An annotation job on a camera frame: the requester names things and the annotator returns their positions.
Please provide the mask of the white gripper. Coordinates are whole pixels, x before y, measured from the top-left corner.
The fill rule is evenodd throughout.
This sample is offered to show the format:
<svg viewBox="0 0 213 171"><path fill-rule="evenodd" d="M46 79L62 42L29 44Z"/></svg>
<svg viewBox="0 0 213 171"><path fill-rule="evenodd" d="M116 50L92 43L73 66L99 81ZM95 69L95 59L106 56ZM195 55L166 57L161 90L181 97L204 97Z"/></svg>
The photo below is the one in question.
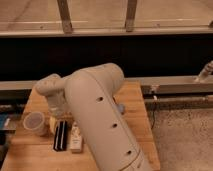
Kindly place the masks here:
<svg viewBox="0 0 213 171"><path fill-rule="evenodd" d="M50 103L49 111L54 117L50 117L49 119L49 128L52 134L55 134L57 127L57 119L55 117L61 117L65 115L69 109L66 103Z"/></svg>

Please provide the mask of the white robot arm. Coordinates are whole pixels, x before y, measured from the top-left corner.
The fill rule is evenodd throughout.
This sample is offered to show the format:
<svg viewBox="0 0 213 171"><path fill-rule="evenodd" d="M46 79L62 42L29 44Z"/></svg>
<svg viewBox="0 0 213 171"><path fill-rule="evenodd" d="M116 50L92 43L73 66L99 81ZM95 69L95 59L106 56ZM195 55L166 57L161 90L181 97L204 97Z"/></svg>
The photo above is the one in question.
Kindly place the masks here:
<svg viewBox="0 0 213 171"><path fill-rule="evenodd" d="M114 63L51 74L35 84L53 116L72 114L100 171L153 171L113 95L124 82Z"/></svg>

